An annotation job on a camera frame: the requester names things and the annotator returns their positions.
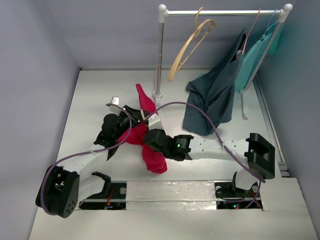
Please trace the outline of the red t shirt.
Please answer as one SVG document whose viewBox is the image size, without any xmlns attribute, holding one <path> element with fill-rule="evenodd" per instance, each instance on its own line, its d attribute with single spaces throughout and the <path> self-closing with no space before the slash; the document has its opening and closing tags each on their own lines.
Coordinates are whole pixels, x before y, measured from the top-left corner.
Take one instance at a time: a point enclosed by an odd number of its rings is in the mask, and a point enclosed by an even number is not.
<svg viewBox="0 0 320 240">
<path fill-rule="evenodd" d="M 135 85 L 140 109 L 143 111 L 147 111 L 145 116 L 148 116 L 150 113 L 156 110 L 155 103 L 146 95 L 142 86 L 137 83 Z M 131 145 L 139 145 L 142 147 L 142 159 L 146 165 L 148 171 L 162 174 L 167 171 L 167 163 L 165 157 L 160 152 L 154 152 L 154 150 L 144 143 L 144 137 L 149 130 L 149 127 L 146 123 L 140 123 L 137 127 L 132 128 L 130 134 L 124 141 L 125 143 L 129 143 Z"/>
</svg>

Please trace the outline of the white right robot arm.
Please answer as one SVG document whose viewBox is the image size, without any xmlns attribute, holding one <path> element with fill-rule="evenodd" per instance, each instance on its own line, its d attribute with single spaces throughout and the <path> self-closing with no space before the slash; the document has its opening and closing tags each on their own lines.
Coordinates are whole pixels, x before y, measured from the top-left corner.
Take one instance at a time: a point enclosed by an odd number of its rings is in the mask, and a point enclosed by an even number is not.
<svg viewBox="0 0 320 240">
<path fill-rule="evenodd" d="M 275 178 L 275 147 L 259 133 L 250 133 L 240 140 L 220 142 L 193 135 L 171 137 L 162 129 L 152 129 L 144 137 L 144 143 L 166 159 L 184 160 L 226 160 L 241 166 L 236 171 L 230 190 L 235 196 L 242 196 L 255 182 Z"/>
</svg>

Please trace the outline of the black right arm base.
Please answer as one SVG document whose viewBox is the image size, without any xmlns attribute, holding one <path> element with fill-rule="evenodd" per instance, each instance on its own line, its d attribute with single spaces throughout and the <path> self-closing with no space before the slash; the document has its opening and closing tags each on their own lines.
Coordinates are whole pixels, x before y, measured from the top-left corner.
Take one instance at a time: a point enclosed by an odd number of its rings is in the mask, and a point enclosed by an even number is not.
<svg viewBox="0 0 320 240">
<path fill-rule="evenodd" d="M 260 195 L 260 182 L 254 182 L 250 189 L 236 187 L 236 174 L 232 181 L 214 183 L 216 205 L 218 210 L 263 209 Z"/>
</svg>

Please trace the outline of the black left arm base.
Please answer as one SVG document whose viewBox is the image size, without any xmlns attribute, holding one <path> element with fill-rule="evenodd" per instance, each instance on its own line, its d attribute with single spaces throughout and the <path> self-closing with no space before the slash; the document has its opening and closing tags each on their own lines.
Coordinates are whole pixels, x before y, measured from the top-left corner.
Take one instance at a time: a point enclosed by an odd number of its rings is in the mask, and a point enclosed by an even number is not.
<svg viewBox="0 0 320 240">
<path fill-rule="evenodd" d="M 126 181 L 112 181 L 111 177 L 95 171 L 80 182 L 78 208 L 81 210 L 125 210 Z"/>
</svg>

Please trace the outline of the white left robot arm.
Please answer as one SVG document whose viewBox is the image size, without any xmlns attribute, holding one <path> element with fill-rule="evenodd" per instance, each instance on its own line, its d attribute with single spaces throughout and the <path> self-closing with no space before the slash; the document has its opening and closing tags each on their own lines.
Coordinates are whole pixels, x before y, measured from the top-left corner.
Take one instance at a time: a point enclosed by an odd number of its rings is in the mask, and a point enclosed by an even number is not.
<svg viewBox="0 0 320 240">
<path fill-rule="evenodd" d="M 132 132 L 149 113 L 125 105 L 118 113 L 107 114 L 89 151 L 65 157 L 46 170 L 36 206 L 49 215 L 67 218 L 85 200 L 107 199 L 112 191 L 111 177 L 99 169 L 116 153 L 121 136 L 128 140 L 127 131 Z"/>
</svg>

